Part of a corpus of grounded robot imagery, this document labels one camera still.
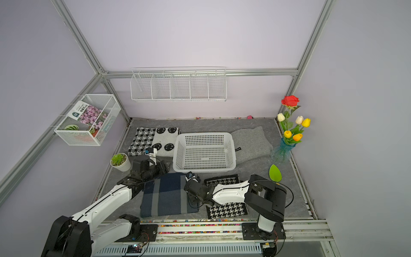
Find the black white houndstooth scarf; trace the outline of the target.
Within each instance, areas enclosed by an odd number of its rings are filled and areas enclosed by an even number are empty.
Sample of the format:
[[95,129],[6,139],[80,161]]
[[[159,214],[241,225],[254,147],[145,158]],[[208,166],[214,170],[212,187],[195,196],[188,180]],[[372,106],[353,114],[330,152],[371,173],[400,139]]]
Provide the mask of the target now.
[[[232,185],[239,183],[238,175],[227,175],[220,177],[212,177],[204,180],[206,186],[211,185]],[[218,220],[223,218],[238,217],[248,214],[248,209],[245,203],[227,203],[221,206],[206,207],[209,220]]]

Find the navy grey plaid scarf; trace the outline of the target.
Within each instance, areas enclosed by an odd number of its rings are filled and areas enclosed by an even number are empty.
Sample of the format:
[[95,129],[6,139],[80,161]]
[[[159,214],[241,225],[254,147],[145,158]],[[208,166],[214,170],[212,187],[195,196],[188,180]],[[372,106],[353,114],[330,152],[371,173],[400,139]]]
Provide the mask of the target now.
[[188,198],[184,190],[186,176],[167,173],[146,183],[140,206],[141,217],[169,216],[197,213],[199,205]]

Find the white plastic perforated basket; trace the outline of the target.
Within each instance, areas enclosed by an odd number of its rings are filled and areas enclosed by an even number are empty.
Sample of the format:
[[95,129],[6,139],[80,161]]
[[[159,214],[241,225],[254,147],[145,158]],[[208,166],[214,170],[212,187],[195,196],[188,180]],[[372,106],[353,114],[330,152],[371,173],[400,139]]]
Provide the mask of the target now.
[[173,155],[175,172],[228,172],[236,166],[234,141],[229,133],[184,133],[176,139]]

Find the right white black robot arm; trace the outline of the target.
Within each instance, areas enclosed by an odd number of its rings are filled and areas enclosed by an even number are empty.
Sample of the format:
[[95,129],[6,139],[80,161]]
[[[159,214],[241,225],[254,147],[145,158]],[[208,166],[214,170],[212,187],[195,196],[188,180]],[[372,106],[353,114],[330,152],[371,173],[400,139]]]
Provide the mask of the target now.
[[195,200],[210,206],[227,203],[244,203],[259,214],[257,231],[273,233],[275,225],[285,217],[287,190],[279,183],[259,175],[251,175],[249,180],[231,185],[203,185],[196,175],[185,175],[184,190]]

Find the small potted green plant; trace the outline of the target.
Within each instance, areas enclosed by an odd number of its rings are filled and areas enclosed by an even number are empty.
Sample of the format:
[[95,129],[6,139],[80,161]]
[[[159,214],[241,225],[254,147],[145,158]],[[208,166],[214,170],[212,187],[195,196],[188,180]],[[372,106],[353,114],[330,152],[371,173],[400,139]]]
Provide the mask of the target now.
[[130,160],[125,153],[114,155],[110,160],[110,165],[121,172],[127,172],[131,169]]

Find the green leaf shaped spatula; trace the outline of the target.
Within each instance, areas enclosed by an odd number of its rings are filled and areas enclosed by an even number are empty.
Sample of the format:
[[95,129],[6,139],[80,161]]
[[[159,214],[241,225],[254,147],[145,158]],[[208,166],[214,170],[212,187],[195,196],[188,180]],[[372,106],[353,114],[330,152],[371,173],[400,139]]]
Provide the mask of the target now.
[[282,180],[282,174],[275,164],[272,164],[269,169],[269,177],[274,182],[280,182]]

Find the flower picture seed packet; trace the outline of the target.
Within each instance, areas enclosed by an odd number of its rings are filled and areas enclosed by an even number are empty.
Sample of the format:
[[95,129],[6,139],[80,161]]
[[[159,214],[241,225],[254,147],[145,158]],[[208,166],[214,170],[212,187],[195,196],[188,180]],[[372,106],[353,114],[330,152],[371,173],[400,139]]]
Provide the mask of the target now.
[[99,130],[107,119],[108,113],[86,102],[78,101],[68,112],[67,117]]

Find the green striped ball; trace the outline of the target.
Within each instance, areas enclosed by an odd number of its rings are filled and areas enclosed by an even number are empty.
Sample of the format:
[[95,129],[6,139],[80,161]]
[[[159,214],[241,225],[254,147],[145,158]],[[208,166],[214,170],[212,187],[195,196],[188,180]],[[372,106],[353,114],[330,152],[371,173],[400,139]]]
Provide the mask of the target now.
[[79,131],[79,126],[76,125],[76,124],[70,124],[70,125],[67,125],[66,127],[64,127],[64,130],[67,130],[67,131]]

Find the white tulip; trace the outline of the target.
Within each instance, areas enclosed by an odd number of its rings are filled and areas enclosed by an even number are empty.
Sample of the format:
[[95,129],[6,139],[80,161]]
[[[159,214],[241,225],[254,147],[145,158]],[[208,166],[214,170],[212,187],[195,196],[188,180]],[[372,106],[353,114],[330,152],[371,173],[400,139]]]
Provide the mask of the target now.
[[277,120],[279,121],[279,122],[283,122],[283,121],[285,121],[285,116],[283,115],[283,113],[279,113],[278,115],[277,115]]
[[297,125],[301,125],[303,123],[303,121],[304,121],[304,117],[303,116],[298,116],[295,120],[295,123]]

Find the orange yellow tulip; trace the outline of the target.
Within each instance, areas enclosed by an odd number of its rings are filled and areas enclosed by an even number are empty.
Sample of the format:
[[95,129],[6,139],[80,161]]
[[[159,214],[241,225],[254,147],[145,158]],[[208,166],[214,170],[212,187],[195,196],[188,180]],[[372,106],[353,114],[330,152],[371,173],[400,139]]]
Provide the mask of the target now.
[[300,142],[302,138],[303,138],[303,134],[302,134],[302,133],[295,134],[295,135],[292,137],[293,141],[295,141],[295,142]]

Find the white tulip right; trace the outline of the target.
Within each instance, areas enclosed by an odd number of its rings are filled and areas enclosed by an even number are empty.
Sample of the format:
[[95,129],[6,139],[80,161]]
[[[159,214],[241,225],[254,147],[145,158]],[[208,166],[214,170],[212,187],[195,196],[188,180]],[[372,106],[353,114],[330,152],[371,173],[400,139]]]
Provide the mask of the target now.
[[304,121],[304,117],[303,116],[298,116],[295,120],[295,123],[297,125],[301,125],[303,123],[303,121]]

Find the yellow tulip upper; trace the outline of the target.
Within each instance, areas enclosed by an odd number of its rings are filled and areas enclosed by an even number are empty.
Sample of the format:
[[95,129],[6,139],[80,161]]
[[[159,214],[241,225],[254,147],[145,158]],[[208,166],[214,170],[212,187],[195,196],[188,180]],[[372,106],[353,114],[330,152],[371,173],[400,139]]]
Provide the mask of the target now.
[[302,126],[305,128],[310,127],[310,123],[311,123],[311,119],[310,118],[306,118],[303,122],[302,122]]

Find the red artificial rose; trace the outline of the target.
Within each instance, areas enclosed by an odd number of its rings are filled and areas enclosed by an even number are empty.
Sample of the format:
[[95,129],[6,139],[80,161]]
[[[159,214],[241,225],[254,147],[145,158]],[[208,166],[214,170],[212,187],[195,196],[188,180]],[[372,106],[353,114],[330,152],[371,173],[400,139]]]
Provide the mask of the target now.
[[299,102],[300,102],[299,98],[294,95],[285,96],[281,100],[281,104],[287,107],[296,107]]

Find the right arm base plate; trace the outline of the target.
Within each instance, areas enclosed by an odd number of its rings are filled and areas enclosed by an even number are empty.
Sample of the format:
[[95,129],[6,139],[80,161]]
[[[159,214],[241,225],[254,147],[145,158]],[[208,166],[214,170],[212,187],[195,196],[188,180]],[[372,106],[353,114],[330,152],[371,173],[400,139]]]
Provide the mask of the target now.
[[262,229],[259,229],[258,224],[256,222],[243,223],[241,225],[241,229],[243,233],[243,240],[245,241],[274,241],[283,240],[286,238],[282,223],[275,223],[272,232],[267,232]]

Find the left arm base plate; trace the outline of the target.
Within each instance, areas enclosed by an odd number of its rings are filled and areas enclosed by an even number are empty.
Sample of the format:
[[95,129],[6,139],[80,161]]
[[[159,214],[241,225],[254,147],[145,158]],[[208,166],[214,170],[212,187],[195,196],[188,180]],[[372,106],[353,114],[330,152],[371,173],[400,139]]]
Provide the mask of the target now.
[[139,232],[130,233],[128,236],[121,238],[116,243],[145,243],[155,242],[157,237],[158,225],[156,224],[141,224]]

